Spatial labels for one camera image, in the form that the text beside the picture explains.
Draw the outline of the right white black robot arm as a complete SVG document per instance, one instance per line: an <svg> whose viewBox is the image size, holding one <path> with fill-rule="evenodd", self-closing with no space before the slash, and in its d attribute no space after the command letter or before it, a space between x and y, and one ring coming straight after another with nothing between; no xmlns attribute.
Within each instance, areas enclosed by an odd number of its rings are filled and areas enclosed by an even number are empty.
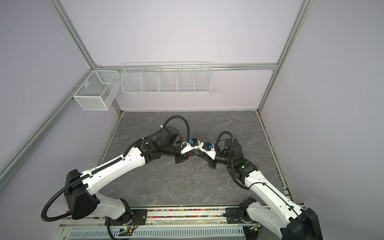
<svg viewBox="0 0 384 240"><path fill-rule="evenodd" d="M240 204L246 217L258 222L281 240L323 239L317 214L310 208L302 208L281 193L255 164L245 158L238 140L228 131L219 136L223 135L229 136L223 149L219 147L220 138L214 144L194 138L188 141L188 146L206 155L211 168L217 164L226 166L235 183L254 192L267 204L264 207L253 198L246 199Z"/></svg>

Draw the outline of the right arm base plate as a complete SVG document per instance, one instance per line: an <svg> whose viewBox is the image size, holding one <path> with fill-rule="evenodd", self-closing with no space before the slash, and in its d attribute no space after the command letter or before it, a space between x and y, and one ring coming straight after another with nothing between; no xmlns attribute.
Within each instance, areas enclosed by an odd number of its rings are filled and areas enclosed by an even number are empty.
<svg viewBox="0 0 384 240"><path fill-rule="evenodd" d="M252 220L248 215L247 208L250 204L256 202L256 199L249 197L243 200L237 207L226 208L226 212L223 216L227 219L228 224L255 223L256 221Z"/></svg>

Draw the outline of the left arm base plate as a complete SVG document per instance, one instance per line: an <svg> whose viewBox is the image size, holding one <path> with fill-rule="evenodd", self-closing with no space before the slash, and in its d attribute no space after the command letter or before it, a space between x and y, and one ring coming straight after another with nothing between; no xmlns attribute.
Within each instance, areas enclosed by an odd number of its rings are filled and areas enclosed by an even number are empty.
<svg viewBox="0 0 384 240"><path fill-rule="evenodd" d="M147 209L134 209L130 214L123 214L117 220L109 220L109 226L143 226L147 215Z"/></svg>

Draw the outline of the metal keyring with shoe plate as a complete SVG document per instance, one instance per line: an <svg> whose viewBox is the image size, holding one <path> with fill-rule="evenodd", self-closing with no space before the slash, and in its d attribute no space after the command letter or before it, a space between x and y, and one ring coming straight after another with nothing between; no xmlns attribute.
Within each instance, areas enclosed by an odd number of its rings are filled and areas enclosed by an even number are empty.
<svg viewBox="0 0 384 240"><path fill-rule="evenodd" d="M198 167L198 163L199 163L198 157L197 156L191 157L191 161L193 161L193 163L194 163L194 170L193 171L196 172L197 167Z"/></svg>

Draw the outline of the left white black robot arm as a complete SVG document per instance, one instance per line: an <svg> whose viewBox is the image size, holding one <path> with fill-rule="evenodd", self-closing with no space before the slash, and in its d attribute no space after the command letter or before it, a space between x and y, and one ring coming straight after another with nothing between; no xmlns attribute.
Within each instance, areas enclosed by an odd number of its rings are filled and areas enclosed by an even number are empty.
<svg viewBox="0 0 384 240"><path fill-rule="evenodd" d="M134 213L125 199L113 199L100 194L100 189L126 174L127 172L159 159L161 156L175 158L176 164L189 158L189 152L198 149L200 142L190 137L188 121L179 116L187 128L187 138L183 139L179 130L167 124L175 119L168 118L155 133L134 141L127 150L118 157L93 169L68 173L66 185L46 203L41 212L44 222L54 222L66 217L80 220L89 215L105 217L106 222L114 221L118 225L129 224ZM50 206L61 195L64 195L69 212L56 217L49 217Z"/></svg>

